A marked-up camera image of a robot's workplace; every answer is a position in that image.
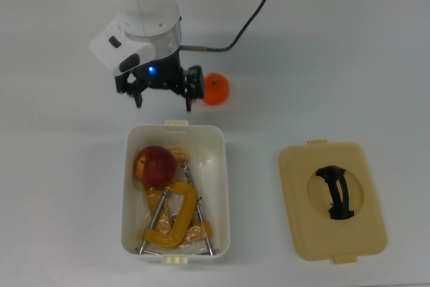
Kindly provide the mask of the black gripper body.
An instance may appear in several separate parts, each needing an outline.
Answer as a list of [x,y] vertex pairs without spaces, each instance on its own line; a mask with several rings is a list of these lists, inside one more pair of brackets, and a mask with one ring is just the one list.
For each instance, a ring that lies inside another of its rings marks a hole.
[[177,89],[184,82],[178,50],[165,58],[152,60],[134,68],[132,74],[142,88]]

